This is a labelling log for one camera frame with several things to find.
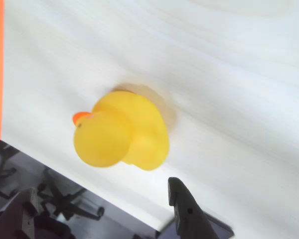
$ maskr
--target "orange beak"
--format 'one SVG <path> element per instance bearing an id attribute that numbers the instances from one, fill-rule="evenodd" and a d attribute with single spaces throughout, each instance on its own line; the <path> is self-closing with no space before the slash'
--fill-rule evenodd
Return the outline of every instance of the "orange beak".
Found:
<path id="1" fill-rule="evenodd" d="M 76 125 L 80 118 L 82 118 L 84 116 L 87 116 L 87 115 L 90 115 L 90 114 L 91 113 L 89 113 L 89 112 L 79 112 L 79 113 L 76 113 L 73 116 L 73 123 Z"/>

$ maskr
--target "rubber duck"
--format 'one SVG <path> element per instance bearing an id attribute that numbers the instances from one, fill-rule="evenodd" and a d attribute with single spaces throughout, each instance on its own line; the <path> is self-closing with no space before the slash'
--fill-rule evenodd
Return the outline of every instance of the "rubber duck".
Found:
<path id="1" fill-rule="evenodd" d="M 154 170 L 169 151 L 168 131 L 157 107 L 132 92 L 116 91 L 101 98 L 92 112 L 74 115 L 74 147 L 95 167 L 122 161 Z"/>

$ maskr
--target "chair wheel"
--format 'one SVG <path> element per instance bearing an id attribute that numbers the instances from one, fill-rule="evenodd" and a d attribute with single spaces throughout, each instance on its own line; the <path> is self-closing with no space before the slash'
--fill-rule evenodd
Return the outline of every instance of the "chair wheel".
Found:
<path id="1" fill-rule="evenodd" d="M 45 190 L 45 188 L 46 188 L 46 184 L 40 183 L 37 189 L 38 189 L 38 192 L 42 192 Z"/>
<path id="2" fill-rule="evenodd" d="M 105 209 L 103 208 L 103 207 L 99 207 L 99 209 L 98 209 L 98 211 L 97 211 L 97 215 L 99 216 L 99 217 L 102 217 L 103 215 L 104 215 L 104 211 L 105 211 Z"/>

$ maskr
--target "white table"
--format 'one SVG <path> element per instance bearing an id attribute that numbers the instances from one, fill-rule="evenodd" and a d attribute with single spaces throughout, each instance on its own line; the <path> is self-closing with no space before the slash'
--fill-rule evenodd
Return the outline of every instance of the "white table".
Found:
<path id="1" fill-rule="evenodd" d="M 6 0 L 5 13 L 4 141 L 158 230 L 177 176 L 236 238 L 299 239 L 299 0 Z M 153 172 L 75 153 L 72 116 L 123 83 L 169 102 Z"/>

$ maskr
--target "gray floor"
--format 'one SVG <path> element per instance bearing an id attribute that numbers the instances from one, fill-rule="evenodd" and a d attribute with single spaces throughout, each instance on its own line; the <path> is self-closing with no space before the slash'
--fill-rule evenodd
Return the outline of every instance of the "gray floor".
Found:
<path id="1" fill-rule="evenodd" d="M 5 168 L 10 167 L 15 167 L 17 173 L 0 181 L 0 189 L 7 194 L 15 188 L 22 190 L 37 187 L 43 181 L 44 165 L 23 153 L 15 155 L 7 162 Z M 74 193 L 81 188 L 55 171 L 52 171 L 51 175 L 63 194 Z M 66 221 L 60 215 L 57 219 L 66 223 L 77 239 L 131 239 L 134 234 L 154 237 L 154 229 L 90 191 L 84 193 L 78 203 L 81 208 L 95 213 L 102 206 L 105 208 L 105 214 L 98 222 L 79 216 L 73 216 Z M 7 200 L 0 198 L 0 210 L 6 204 Z"/>

